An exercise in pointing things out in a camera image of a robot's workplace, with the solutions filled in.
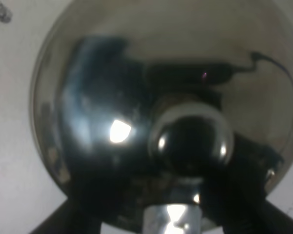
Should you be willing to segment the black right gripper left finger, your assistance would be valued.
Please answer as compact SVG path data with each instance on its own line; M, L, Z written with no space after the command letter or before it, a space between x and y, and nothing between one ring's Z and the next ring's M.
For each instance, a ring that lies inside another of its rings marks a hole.
M99 234L102 221L96 216L96 199L68 199L32 234Z

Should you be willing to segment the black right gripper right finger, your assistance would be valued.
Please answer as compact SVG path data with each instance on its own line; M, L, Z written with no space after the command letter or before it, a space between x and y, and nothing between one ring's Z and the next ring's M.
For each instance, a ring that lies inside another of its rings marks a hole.
M225 234L293 234L293 219L266 200L251 203L238 193L222 194Z

